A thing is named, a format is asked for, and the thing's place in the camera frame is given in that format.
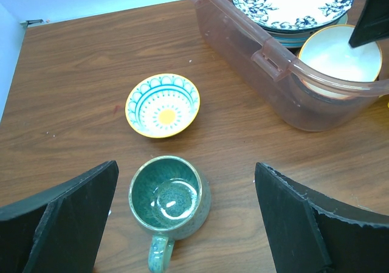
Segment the blue patterned bottom plate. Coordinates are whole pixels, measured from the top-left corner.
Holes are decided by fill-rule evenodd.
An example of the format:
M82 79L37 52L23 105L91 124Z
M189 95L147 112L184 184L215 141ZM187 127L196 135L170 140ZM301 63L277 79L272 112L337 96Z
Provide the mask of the blue patterned bottom plate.
M233 5L261 27L301 31L340 19L353 0L232 0Z

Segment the white yellow rimmed bowl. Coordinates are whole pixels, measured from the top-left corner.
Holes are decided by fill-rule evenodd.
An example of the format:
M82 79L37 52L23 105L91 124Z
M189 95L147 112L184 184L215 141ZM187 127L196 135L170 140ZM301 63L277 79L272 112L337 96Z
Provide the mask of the white yellow rimmed bowl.
M298 59L322 74L345 81L374 82L382 69L382 49L376 42L352 48L354 26L339 24L311 35Z

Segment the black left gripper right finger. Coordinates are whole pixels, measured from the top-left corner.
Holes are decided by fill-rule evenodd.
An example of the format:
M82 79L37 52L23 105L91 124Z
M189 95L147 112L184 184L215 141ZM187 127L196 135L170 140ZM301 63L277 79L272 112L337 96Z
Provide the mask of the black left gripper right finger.
M277 272L388 272L388 216L255 167L255 188Z

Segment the green rimmed lettered plate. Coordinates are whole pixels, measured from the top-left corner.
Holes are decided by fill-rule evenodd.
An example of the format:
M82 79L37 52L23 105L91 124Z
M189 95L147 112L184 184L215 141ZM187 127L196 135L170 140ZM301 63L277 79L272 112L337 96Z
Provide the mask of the green rimmed lettered plate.
M273 35L273 36L297 36L297 37L303 37L303 36L310 36L313 33L317 32L317 31L319 31L319 30L321 30L321 29L323 29L325 27L334 26L334 25L337 25L337 24L346 24L347 21L348 21L348 15L345 13L339 19L335 20L332 23L329 23L329 24L324 25L324 26L319 26L319 27L316 27L316 28L312 28L312 29L304 29L304 30L274 30L274 29L268 29L268 28L265 28L265 27L263 27L263 29L265 31L267 31L268 33L270 33L271 35Z

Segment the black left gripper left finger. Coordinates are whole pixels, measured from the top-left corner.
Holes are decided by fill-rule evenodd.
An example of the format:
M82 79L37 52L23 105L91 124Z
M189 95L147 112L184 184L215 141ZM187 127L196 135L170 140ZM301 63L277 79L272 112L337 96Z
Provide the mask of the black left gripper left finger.
M119 168L104 162L1 207L1 272L92 272Z

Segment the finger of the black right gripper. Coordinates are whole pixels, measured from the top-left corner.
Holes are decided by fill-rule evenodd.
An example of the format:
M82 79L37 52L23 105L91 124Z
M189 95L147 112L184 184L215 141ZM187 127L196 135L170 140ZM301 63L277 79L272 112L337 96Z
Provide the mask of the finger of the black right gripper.
M388 38L388 0L366 0L349 39L352 48Z

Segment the yellow teal patterned bowl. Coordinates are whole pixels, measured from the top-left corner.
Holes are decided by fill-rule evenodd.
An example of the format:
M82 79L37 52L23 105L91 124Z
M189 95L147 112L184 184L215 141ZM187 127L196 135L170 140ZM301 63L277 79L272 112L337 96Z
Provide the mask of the yellow teal patterned bowl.
M161 139L179 134L196 118L201 98L195 84L178 74L156 74L138 83L125 116L138 134Z

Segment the teal ceramic mug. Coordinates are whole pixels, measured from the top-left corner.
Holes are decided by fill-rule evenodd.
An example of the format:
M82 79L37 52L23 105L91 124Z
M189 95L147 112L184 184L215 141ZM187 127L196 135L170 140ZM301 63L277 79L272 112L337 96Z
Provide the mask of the teal ceramic mug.
M173 155L150 159L135 173L129 207L151 234L148 269L166 272L174 244L188 238L208 217L212 196L207 178L189 161Z

